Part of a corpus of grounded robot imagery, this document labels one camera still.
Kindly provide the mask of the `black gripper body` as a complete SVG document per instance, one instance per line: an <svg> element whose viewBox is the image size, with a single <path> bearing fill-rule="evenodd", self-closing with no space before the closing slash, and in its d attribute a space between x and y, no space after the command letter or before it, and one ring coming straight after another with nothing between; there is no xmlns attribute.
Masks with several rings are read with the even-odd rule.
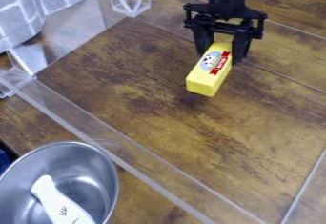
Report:
<svg viewBox="0 0 326 224"><path fill-rule="evenodd" d="M260 39L267 14L245 6L245 0L207 0L203 4L183 6L183 25L193 33L195 40L212 40L213 33L236 35L244 32L248 39Z"/></svg>

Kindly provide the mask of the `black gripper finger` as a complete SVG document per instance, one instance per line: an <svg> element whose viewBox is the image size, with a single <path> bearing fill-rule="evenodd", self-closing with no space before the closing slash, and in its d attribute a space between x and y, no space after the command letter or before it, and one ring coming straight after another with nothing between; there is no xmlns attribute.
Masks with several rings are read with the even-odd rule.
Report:
<svg viewBox="0 0 326 224"><path fill-rule="evenodd" d="M251 36L245 32L237 32L231 40L231 64L237 65L247 56L251 45Z"/></svg>
<svg viewBox="0 0 326 224"><path fill-rule="evenodd" d="M213 33L205 29L193 30L193 40L197 55L203 55L213 41Z"/></svg>

